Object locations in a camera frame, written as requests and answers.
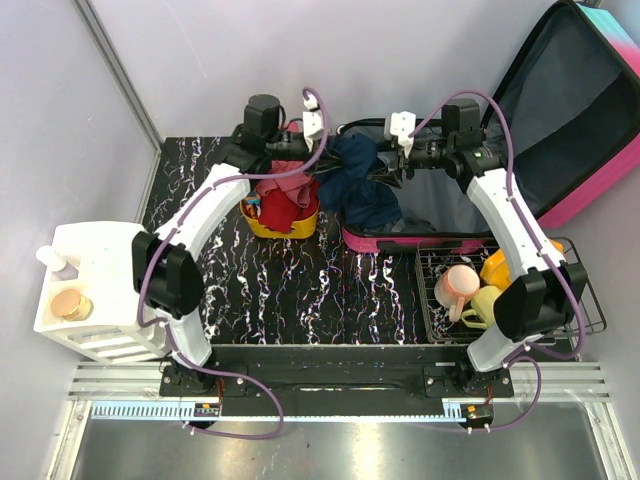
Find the navy blue garment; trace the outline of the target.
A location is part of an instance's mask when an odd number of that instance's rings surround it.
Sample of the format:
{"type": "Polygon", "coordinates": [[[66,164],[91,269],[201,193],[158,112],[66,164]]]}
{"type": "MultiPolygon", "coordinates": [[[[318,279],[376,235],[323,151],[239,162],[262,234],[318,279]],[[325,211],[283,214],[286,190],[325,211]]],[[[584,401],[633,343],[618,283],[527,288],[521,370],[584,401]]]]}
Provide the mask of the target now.
{"type": "Polygon", "coordinates": [[[327,147],[340,158],[341,166],[315,175],[324,209],[341,214],[346,224],[361,230],[382,228],[402,218],[392,189],[368,179],[376,167],[383,166],[373,139],[363,134],[333,136],[327,147]]]}

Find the pink ribbed garment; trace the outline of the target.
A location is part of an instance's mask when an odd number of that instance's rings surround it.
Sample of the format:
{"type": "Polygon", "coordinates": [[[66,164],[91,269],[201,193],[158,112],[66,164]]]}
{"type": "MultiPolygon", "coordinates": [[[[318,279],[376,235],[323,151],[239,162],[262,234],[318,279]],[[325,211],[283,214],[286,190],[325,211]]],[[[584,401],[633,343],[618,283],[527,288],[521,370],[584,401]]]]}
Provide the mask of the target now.
{"type": "Polygon", "coordinates": [[[302,161],[273,160],[270,177],[260,180],[256,192],[264,206],[271,209],[315,210],[318,207],[316,182],[306,173],[296,173],[286,177],[277,174],[290,173],[301,167],[302,161]]]}

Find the orange plastic basket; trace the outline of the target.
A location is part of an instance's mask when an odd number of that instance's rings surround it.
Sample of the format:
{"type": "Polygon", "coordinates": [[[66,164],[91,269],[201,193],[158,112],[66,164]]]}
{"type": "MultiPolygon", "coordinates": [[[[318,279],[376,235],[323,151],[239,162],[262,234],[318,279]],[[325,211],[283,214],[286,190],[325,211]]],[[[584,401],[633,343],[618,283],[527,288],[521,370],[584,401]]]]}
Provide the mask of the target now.
{"type": "Polygon", "coordinates": [[[240,203],[240,211],[256,237],[302,240],[314,234],[319,208],[317,204],[301,208],[286,196],[277,195],[263,198],[259,216],[257,209],[245,201],[240,203]]]}

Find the teal and pink kids suitcase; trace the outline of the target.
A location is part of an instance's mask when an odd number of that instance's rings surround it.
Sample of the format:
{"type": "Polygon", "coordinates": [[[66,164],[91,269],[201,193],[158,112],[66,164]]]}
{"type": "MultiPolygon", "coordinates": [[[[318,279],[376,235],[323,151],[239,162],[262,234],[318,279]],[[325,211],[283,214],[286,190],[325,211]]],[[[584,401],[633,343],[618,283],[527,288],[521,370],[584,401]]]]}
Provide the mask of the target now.
{"type": "Polygon", "coordinates": [[[639,49],[607,11],[553,4],[480,117],[486,143],[514,153],[539,225],[565,224],[639,163],[639,49]]]}

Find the white cylindrical tube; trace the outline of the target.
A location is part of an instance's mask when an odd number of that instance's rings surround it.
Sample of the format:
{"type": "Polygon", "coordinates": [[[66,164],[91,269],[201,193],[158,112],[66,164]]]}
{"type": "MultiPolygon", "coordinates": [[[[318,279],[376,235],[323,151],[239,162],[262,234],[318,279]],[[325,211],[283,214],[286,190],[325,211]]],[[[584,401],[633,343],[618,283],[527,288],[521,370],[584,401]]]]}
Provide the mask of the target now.
{"type": "Polygon", "coordinates": [[[74,280],[78,277],[77,268],[62,257],[51,245],[39,247],[35,256],[58,280],[74,280]]]}

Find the gold lidded cosmetic jar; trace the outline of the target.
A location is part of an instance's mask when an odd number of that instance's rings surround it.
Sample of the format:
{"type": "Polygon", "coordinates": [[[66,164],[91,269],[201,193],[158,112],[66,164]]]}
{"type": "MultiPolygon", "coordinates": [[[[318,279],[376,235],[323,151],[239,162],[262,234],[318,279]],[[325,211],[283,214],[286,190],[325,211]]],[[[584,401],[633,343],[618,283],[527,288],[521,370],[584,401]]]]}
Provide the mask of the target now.
{"type": "Polygon", "coordinates": [[[50,303],[54,316],[66,321],[83,321],[92,313],[93,303],[76,289],[65,289],[57,293],[50,303]]]}

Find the colourful patterned cloth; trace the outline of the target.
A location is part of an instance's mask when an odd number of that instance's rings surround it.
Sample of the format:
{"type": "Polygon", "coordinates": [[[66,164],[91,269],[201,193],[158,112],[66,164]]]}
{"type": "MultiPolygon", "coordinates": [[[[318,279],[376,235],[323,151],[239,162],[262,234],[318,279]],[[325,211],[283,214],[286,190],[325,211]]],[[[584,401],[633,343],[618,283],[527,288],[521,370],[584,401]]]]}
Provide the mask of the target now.
{"type": "Polygon", "coordinates": [[[261,199],[259,196],[248,196],[243,199],[243,207],[246,215],[258,220],[261,215],[261,199]]]}

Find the red garment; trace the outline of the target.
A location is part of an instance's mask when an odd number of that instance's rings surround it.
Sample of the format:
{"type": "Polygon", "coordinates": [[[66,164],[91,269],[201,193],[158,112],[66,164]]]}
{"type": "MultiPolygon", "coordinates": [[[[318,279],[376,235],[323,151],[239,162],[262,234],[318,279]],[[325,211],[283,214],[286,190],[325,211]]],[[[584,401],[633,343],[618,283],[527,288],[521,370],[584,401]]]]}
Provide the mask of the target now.
{"type": "Polygon", "coordinates": [[[261,199],[261,215],[258,219],[264,231],[272,238],[306,239],[316,230],[318,207],[315,210],[271,209],[261,199]]]}

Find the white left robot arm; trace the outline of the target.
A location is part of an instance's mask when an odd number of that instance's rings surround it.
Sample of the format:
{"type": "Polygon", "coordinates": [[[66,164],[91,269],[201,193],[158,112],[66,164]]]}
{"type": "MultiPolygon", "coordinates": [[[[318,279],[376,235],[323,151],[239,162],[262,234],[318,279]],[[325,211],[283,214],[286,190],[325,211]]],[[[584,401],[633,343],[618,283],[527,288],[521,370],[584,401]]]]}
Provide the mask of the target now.
{"type": "Polygon", "coordinates": [[[199,314],[204,297],[197,260],[227,214],[253,183],[276,179],[272,160],[299,162],[303,173],[319,161],[328,140],[327,110],[319,93],[302,91],[302,129],[281,124],[281,104],[269,94],[249,98],[244,118],[219,150],[208,176],[181,209],[155,232],[143,230],[131,243],[133,286],[139,296],[137,323],[160,325],[172,358],[185,366],[181,384],[196,396],[215,386],[216,372],[205,365],[212,354],[199,314]]]}

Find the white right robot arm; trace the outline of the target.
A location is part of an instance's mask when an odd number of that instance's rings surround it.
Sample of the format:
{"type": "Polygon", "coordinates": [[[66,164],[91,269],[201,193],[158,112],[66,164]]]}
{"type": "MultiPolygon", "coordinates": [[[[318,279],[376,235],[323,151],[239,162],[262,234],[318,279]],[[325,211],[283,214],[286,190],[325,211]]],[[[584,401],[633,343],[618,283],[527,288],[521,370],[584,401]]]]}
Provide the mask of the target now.
{"type": "Polygon", "coordinates": [[[445,171],[484,217],[509,269],[494,324],[469,344],[467,363],[453,374],[457,390],[470,397],[488,387],[489,372],[528,348],[567,360],[586,339],[580,306],[586,270],[567,262],[537,223],[516,185],[514,153],[500,154],[486,143],[479,96],[460,91],[423,120],[401,111],[384,121],[384,137],[397,153],[389,173],[445,171]]]}

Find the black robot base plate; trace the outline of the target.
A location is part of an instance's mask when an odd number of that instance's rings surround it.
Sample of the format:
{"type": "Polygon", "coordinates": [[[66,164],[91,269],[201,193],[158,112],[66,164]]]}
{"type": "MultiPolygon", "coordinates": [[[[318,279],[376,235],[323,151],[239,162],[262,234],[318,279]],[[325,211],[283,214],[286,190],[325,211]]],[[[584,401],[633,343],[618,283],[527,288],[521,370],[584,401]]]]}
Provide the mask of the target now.
{"type": "Polygon", "coordinates": [[[514,396],[508,371],[474,373],[461,346],[215,345],[205,366],[284,391],[404,392],[427,398],[514,396]]]}

